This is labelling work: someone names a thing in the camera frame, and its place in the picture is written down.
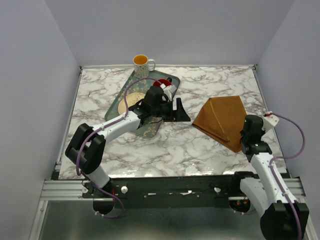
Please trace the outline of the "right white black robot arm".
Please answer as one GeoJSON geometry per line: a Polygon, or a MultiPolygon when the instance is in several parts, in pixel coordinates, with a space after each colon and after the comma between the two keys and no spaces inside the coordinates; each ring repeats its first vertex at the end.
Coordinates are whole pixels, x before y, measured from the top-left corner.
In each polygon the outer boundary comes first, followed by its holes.
{"type": "Polygon", "coordinates": [[[280,115],[267,112],[263,117],[247,115],[241,131],[241,150],[258,178],[243,176],[230,183],[230,191],[246,195],[260,217],[260,229],[266,240],[301,240],[304,237],[309,208],[298,202],[277,169],[269,145],[262,137],[279,122],[280,115]]]}

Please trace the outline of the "brown cloth napkin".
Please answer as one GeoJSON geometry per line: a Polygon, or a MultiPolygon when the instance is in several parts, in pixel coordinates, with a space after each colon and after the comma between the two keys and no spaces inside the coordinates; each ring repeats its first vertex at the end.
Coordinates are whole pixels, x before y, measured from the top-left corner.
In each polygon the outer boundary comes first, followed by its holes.
{"type": "Polygon", "coordinates": [[[200,109],[192,125],[238,153],[242,150],[241,131],[246,116],[240,96],[211,97],[200,109]]]}

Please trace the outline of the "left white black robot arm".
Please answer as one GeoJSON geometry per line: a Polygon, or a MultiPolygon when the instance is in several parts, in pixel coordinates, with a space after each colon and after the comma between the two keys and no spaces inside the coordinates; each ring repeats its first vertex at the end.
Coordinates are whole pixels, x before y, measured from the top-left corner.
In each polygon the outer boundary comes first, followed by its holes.
{"type": "Polygon", "coordinates": [[[65,150],[65,156],[76,166],[77,175],[84,175],[93,184],[93,191],[101,198],[111,191],[110,177],[101,166],[106,144],[121,135],[135,131],[153,118],[163,122],[190,122],[181,98],[173,102],[170,86],[151,86],[143,99],[109,121],[89,126],[81,124],[76,129],[65,150]]]}

